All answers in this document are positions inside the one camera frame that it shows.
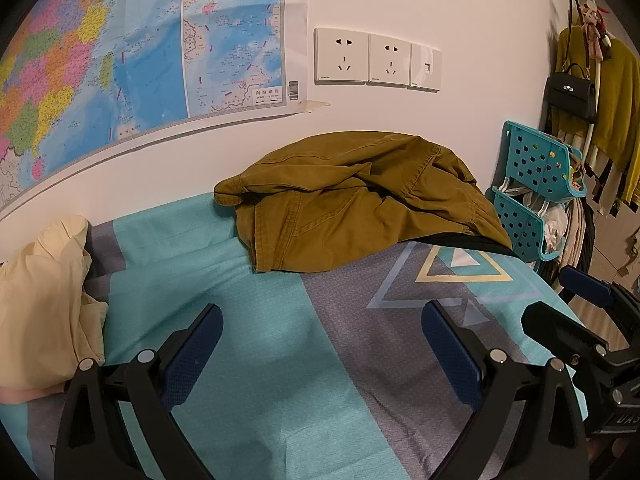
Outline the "mustard brown jacket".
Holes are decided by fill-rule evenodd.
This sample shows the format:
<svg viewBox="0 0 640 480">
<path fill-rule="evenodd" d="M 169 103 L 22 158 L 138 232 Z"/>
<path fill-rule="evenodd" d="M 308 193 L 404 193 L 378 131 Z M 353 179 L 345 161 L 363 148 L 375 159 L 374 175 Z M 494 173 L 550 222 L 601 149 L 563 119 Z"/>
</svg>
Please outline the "mustard brown jacket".
<svg viewBox="0 0 640 480">
<path fill-rule="evenodd" d="M 214 187 L 257 272 L 324 272 L 408 240 L 510 254 L 494 206 L 449 148 L 410 134 L 331 132 Z"/>
</svg>

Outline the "black handbag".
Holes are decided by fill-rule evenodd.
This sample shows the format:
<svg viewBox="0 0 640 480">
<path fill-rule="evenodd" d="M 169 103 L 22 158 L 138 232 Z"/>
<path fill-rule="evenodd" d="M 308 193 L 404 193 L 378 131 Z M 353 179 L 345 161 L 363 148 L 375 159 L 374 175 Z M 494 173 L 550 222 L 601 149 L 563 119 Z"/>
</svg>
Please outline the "black handbag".
<svg viewBox="0 0 640 480">
<path fill-rule="evenodd" d="M 593 124 L 596 119 L 596 86 L 578 63 L 553 73 L 546 83 L 548 104 L 570 116 Z"/>
</svg>

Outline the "yellow hanging garment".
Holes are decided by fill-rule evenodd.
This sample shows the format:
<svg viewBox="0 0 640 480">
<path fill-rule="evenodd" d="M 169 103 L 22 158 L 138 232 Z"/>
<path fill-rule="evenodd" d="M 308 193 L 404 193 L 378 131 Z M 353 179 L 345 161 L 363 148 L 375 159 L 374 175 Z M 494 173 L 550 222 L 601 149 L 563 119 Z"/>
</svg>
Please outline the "yellow hanging garment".
<svg viewBox="0 0 640 480">
<path fill-rule="evenodd" d="M 558 39 L 554 70 L 563 68 L 568 29 Z M 578 26 L 572 27 L 568 62 L 585 66 L 584 35 Z M 601 64 L 598 114 L 591 146 L 612 160 L 623 171 L 622 192 L 617 197 L 626 205 L 639 207 L 639 61 L 619 39 L 612 39 L 611 49 Z M 588 125 L 578 118 L 554 108 L 551 111 L 552 133 L 559 131 L 583 138 Z"/>
</svg>

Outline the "white wall socket middle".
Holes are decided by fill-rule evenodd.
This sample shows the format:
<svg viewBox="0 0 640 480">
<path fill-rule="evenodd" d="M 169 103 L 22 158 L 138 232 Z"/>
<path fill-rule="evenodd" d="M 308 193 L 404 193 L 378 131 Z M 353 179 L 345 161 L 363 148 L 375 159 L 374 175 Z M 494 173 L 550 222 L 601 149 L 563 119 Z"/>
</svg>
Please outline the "white wall socket middle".
<svg viewBox="0 0 640 480">
<path fill-rule="evenodd" d="M 383 86 L 408 87 L 411 46 L 406 40 L 369 36 L 369 82 Z"/>
</svg>

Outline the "white wall network plate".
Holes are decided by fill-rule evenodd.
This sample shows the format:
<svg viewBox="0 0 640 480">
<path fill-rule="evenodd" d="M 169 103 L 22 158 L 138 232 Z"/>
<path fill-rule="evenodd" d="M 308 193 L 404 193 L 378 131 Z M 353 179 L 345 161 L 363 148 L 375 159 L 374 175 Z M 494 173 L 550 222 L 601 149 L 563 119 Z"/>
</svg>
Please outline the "white wall network plate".
<svg viewBox="0 0 640 480">
<path fill-rule="evenodd" d="M 409 87 L 439 92 L 442 88 L 441 50 L 423 44 L 411 45 Z"/>
</svg>

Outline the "colourful wall map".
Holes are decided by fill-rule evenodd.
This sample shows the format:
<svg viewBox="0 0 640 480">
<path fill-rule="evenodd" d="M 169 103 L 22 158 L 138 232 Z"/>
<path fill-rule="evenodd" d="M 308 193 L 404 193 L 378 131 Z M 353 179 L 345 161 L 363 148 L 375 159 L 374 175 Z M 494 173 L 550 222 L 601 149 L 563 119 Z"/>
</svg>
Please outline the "colourful wall map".
<svg viewBox="0 0 640 480">
<path fill-rule="evenodd" d="M 308 0 L 37 0 L 1 59 L 1 205 L 189 120 L 296 113 Z"/>
</svg>

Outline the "teal perforated basket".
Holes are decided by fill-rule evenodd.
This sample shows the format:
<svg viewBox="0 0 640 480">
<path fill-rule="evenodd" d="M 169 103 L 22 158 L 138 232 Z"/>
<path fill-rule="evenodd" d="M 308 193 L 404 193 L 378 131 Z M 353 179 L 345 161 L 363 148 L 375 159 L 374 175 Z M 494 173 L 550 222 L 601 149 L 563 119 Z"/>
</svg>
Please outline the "teal perforated basket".
<svg viewBox="0 0 640 480">
<path fill-rule="evenodd" d="M 531 210 L 513 196 L 491 189 L 492 203 L 503 229 L 508 233 L 514 254 L 525 263 L 546 262 L 558 258 L 565 245 L 564 236 L 560 237 L 555 250 L 544 237 L 546 222 L 538 212 Z"/>
<path fill-rule="evenodd" d="M 518 184 L 551 203 L 587 194 L 582 152 L 556 136 L 517 122 L 505 122 L 504 182 Z"/>
</svg>

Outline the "teal perforated lower basket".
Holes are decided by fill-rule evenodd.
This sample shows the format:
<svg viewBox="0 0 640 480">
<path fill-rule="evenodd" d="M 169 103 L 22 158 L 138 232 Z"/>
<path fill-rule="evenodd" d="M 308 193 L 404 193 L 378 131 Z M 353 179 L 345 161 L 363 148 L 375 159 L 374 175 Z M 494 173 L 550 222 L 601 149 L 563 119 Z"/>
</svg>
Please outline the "teal perforated lower basket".
<svg viewBox="0 0 640 480">
<path fill-rule="evenodd" d="M 544 237 L 546 222 L 538 212 L 531 210 L 513 196 L 491 189 L 492 203 L 503 229 L 508 233 L 514 254 L 525 263 L 546 262 L 558 258 L 565 245 L 564 236 L 560 237 L 555 250 Z"/>
</svg>

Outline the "teal perforated upper basket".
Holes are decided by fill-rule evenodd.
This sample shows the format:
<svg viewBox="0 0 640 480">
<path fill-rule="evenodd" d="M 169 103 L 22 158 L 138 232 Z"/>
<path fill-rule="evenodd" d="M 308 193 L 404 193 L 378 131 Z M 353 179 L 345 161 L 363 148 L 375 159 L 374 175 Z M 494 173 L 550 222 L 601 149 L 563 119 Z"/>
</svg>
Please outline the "teal perforated upper basket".
<svg viewBox="0 0 640 480">
<path fill-rule="evenodd" d="M 505 122 L 504 182 L 518 184 L 551 203 L 587 194 L 582 152 L 556 136 L 517 122 Z"/>
</svg>

